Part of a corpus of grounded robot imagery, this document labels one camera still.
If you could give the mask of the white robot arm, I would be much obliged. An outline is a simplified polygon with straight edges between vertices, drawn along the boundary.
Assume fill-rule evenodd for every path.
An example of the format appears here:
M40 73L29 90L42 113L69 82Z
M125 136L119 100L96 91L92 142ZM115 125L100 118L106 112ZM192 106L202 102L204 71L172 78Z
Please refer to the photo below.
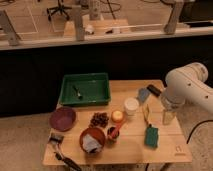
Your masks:
M213 113L213 88L205 84L208 70L199 62L190 63L169 71L165 77L167 87L160 98L164 106L163 124L169 125L176 111L188 100Z

